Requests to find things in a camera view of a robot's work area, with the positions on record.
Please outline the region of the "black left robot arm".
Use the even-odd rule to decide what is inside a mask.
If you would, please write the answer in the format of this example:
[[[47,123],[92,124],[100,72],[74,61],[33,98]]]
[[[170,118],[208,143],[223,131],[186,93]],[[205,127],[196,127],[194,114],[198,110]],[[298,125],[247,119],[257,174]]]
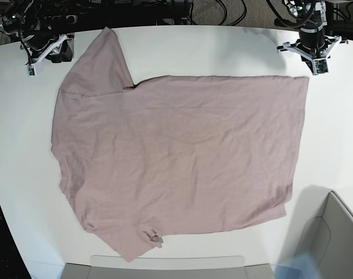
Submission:
[[[325,5],[323,1],[282,1],[288,14],[295,22],[281,17],[280,13],[266,1],[272,12],[276,15],[276,26],[288,27],[297,30],[299,42],[295,43],[301,50],[312,57],[321,58],[325,48],[324,20]]]

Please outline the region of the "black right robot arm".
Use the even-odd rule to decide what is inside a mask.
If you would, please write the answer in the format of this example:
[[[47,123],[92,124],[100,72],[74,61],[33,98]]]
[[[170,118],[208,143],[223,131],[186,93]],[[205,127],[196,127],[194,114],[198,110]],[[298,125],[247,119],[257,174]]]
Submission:
[[[15,35],[26,53],[26,65],[32,66],[46,59],[52,63],[73,59],[74,40],[71,34],[56,27],[64,17],[46,16],[47,1],[19,1],[0,18],[0,27],[8,35]]]

